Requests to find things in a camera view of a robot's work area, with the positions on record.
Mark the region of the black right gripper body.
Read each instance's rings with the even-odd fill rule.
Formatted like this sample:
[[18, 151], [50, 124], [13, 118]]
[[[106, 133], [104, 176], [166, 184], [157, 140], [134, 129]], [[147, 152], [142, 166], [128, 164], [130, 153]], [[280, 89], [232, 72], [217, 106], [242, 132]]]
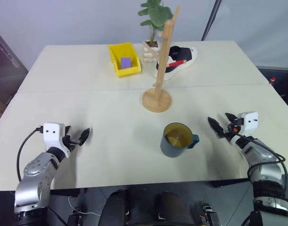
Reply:
[[236, 134], [238, 134], [241, 130], [241, 126], [243, 125], [243, 118], [235, 118], [229, 119], [231, 122], [227, 127], [227, 132], [225, 133], [225, 138], [228, 141], [231, 141]]

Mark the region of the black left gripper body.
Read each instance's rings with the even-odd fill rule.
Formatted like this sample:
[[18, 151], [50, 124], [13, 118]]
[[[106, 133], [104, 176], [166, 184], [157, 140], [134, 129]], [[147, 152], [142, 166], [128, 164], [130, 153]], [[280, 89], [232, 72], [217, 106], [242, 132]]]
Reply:
[[62, 142], [69, 151], [73, 151], [77, 145], [80, 145], [80, 140], [72, 139], [70, 135], [65, 135]]

